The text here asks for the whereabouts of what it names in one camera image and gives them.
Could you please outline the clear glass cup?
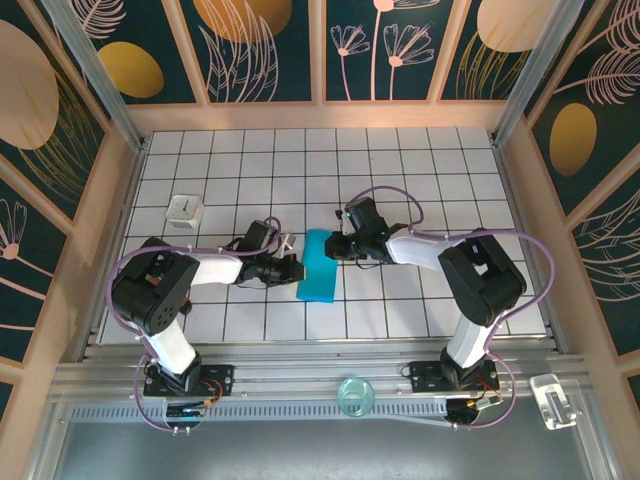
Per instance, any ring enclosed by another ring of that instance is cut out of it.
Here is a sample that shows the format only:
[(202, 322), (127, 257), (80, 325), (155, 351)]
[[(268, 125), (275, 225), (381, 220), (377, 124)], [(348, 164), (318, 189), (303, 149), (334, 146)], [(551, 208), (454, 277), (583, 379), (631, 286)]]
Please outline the clear glass cup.
[(350, 377), (341, 382), (336, 400), (340, 410), (347, 416), (363, 417), (373, 410), (375, 391), (366, 379)]

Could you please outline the wall panel yellow oval feather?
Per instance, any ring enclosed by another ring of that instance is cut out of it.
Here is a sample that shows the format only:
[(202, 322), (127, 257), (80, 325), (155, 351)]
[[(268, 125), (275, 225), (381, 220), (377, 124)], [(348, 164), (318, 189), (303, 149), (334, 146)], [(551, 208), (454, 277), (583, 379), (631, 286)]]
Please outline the wall panel yellow oval feather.
[(126, 104), (196, 101), (162, 0), (67, 0)]

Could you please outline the wall panel orange circle leaves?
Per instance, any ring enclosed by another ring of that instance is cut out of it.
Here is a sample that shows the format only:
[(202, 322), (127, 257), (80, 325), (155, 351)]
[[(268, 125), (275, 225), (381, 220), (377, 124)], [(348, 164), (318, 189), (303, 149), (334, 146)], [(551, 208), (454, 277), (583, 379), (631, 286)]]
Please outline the wall panel orange circle leaves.
[(172, 0), (206, 103), (312, 100), (309, 0)]

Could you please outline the blue paper sheet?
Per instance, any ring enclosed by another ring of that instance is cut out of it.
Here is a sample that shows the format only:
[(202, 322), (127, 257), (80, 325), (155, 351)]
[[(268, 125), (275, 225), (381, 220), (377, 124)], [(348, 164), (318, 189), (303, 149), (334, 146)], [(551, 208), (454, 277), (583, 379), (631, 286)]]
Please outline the blue paper sheet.
[(296, 298), (306, 302), (333, 303), (338, 262), (325, 254), (325, 241), (331, 232), (311, 229), (306, 232), (302, 264), (305, 278), (298, 283)]

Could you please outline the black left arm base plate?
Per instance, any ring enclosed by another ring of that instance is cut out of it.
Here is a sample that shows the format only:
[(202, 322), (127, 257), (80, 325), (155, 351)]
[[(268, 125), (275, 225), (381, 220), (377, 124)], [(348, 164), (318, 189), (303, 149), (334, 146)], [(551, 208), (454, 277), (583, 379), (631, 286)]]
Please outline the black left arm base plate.
[(234, 367), (232, 365), (202, 365), (200, 378), (190, 392), (171, 386), (156, 365), (145, 370), (143, 385), (145, 397), (211, 397), (222, 394), (230, 396), (234, 384)]

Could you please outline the aluminium table edge rail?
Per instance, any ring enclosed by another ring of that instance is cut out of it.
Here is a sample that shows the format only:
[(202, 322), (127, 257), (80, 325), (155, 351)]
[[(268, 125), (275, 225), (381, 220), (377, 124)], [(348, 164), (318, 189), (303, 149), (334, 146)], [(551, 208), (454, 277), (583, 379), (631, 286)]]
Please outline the aluminium table edge rail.
[[(537, 224), (537, 210), (535, 192), (526, 184), (526, 172), (510, 158), (505, 146), (492, 144), (496, 165), (503, 180), (509, 206), (512, 209), (515, 228), (519, 231), (535, 236), (540, 242), (544, 241), (544, 234), (539, 231)], [(532, 241), (519, 239), (525, 258), (530, 285), (534, 296), (543, 293), (546, 282), (550, 279), (551, 267), (547, 255)], [(554, 341), (554, 349), (562, 354), (568, 352), (568, 345), (559, 322), (558, 311), (554, 306), (552, 293), (541, 299), (535, 306), (530, 306), (506, 320), (509, 326), (514, 326), (518, 317), (529, 315), (531, 312), (540, 314), (545, 328), (544, 337)]]
[(89, 342), (91, 332), (96, 325), (99, 325), (106, 307), (106, 293), (109, 291), (108, 278), (113, 266), (120, 258), (120, 250), (123, 243), (124, 230), (126, 228), (133, 197), (136, 193), (145, 158), (149, 148), (150, 137), (141, 138), (142, 145), (132, 157), (130, 166), (126, 171), (123, 180), (116, 186), (118, 190), (115, 194), (115, 210), (112, 218), (105, 224), (107, 227), (106, 244), (101, 248), (102, 254), (95, 284), (89, 296), (88, 310), (78, 327), (77, 337), (67, 353), (72, 362), (82, 362), (84, 352)]

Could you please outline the wall panel yellow oval fern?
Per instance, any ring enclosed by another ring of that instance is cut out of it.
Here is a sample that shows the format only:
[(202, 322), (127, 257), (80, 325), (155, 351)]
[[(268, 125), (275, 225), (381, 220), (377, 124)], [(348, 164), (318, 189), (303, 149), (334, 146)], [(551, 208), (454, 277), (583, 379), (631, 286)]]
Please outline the wall panel yellow oval fern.
[(640, 143), (640, 0), (609, 0), (532, 133), (565, 214)]

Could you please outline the wall panel single flower outline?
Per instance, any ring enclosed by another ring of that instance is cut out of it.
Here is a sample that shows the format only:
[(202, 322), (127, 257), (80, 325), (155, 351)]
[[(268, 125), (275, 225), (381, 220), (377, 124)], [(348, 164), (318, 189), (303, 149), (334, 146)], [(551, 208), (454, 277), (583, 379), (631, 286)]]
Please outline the wall panel single flower outline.
[(0, 364), (26, 366), (71, 220), (0, 154)]

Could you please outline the white square alarm clock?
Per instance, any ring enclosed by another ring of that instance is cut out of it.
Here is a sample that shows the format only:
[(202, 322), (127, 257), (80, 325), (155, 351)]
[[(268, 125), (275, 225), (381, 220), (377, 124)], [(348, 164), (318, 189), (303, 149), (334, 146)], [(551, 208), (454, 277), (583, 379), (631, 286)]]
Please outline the white square alarm clock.
[(204, 214), (202, 197), (192, 194), (176, 194), (171, 197), (165, 219), (176, 228), (196, 229)]

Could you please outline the wall panel large cream disc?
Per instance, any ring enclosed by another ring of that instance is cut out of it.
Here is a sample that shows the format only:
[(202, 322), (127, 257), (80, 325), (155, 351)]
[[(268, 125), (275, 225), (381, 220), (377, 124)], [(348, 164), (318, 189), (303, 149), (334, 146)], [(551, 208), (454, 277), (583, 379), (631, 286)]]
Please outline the wall panel large cream disc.
[(73, 219), (104, 129), (17, 0), (0, 0), (0, 156)]

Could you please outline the wall panel pink leaf outlines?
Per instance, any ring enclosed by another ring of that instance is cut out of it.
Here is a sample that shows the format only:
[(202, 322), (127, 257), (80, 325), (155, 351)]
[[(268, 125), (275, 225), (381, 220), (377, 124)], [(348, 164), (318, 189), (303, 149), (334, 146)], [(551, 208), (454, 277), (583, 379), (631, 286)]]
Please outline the wall panel pink leaf outlines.
[(614, 351), (618, 356), (640, 351), (640, 167), (570, 217)]

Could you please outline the clear acrylic bracket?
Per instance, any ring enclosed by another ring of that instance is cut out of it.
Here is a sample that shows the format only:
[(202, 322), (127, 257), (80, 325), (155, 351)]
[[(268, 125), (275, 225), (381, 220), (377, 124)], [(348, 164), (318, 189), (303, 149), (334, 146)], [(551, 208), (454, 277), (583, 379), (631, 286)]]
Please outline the clear acrylic bracket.
[(581, 415), (569, 398), (579, 391), (579, 383), (573, 379), (562, 379), (554, 373), (532, 376), (529, 386), (544, 426), (556, 431), (577, 426)]

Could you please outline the wide aluminium mounting rail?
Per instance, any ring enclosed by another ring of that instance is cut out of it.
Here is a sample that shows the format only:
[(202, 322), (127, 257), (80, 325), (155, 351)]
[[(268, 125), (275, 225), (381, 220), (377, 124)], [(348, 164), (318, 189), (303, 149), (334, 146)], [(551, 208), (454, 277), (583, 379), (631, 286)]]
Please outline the wide aluminium mounting rail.
[[(235, 368), (233, 399), (327, 399), (341, 381), (367, 379), (384, 397), (407, 396), (412, 389), (402, 376), (411, 361), (436, 360), (442, 339), (368, 339), (343, 341), (282, 341), (218, 343), (198, 346), (204, 363)], [(504, 360), (500, 384), (510, 389), (512, 371), (522, 395), (533, 376), (554, 373), (562, 385), (577, 383), (590, 391), (592, 380), (584, 359), (561, 354), (549, 338), (497, 338), (492, 351)], [(136, 364), (144, 350), (134, 345), (90, 346), (80, 363), (62, 363), (54, 374), (49, 401), (119, 401), (133, 389)]]

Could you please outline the grey sheet metal cover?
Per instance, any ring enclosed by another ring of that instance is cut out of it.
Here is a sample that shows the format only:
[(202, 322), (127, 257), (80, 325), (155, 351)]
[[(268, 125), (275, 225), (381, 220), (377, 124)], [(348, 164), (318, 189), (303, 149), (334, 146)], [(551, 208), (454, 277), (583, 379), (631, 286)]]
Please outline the grey sheet metal cover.
[(392, 420), (60, 425), (33, 480), (619, 480), (575, 428), (520, 410), (486, 430)]

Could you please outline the wall panel pink flowers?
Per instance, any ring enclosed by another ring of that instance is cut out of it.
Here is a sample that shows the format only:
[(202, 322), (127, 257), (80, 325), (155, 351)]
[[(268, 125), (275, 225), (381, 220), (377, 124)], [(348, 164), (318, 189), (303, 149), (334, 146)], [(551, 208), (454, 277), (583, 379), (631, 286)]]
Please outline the wall panel pink flowers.
[(468, 1), (326, 0), (324, 100), (426, 100)]

